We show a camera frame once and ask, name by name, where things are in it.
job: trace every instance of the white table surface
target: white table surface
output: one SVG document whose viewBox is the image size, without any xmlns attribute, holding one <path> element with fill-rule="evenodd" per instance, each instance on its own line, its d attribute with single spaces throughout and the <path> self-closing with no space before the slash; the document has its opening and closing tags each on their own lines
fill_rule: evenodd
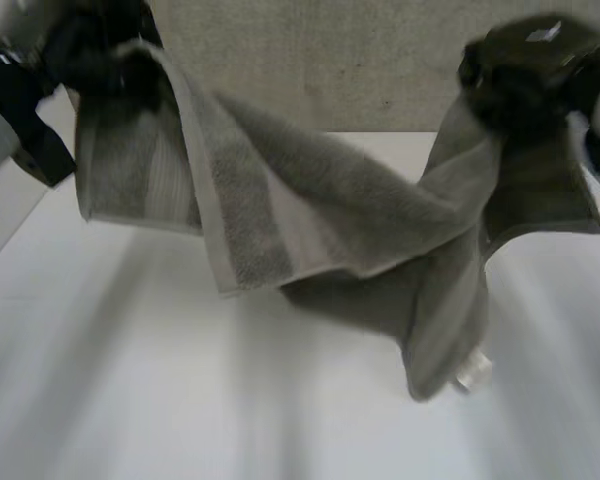
<svg viewBox="0 0 600 480">
<path fill-rule="evenodd" d="M 414 179 L 433 140 L 343 137 Z M 492 384 L 420 405 L 391 340 L 220 299 L 200 239 L 87 225 L 65 183 L 0 254 L 0 480 L 600 479 L 600 237 L 488 273 Z"/>
</svg>

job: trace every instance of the concrete wall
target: concrete wall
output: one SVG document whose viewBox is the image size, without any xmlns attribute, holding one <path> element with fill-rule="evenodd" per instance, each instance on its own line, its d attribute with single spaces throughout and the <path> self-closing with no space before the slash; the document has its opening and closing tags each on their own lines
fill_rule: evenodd
<svg viewBox="0 0 600 480">
<path fill-rule="evenodd" d="M 540 11 L 600 25 L 600 0 L 153 0 L 167 48 L 210 85 L 311 126 L 433 131 L 462 48 Z"/>
</svg>

